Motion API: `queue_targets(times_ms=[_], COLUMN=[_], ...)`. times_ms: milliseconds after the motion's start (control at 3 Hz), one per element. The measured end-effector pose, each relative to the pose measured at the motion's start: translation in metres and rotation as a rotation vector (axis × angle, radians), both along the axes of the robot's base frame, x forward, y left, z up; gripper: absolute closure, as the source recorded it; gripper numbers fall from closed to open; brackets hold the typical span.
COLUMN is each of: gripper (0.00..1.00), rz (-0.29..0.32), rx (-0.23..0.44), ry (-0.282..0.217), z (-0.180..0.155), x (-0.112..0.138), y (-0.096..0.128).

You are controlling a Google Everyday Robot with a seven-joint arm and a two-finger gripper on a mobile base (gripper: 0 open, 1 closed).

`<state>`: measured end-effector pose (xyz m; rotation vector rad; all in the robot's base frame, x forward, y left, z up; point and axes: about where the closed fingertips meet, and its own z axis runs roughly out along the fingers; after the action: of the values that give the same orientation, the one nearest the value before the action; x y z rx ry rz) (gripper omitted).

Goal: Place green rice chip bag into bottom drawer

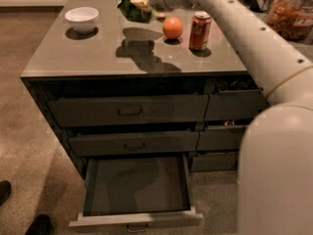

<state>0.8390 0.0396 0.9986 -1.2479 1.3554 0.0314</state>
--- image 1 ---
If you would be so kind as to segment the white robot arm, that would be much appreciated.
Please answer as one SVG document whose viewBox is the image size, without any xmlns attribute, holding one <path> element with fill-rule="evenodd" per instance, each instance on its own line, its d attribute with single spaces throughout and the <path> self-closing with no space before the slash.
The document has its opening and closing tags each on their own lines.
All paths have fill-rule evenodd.
<svg viewBox="0 0 313 235">
<path fill-rule="evenodd" d="M 208 12 L 269 103 L 246 129 L 239 235 L 313 235 L 313 63 L 239 0 L 143 0 Z"/>
</svg>

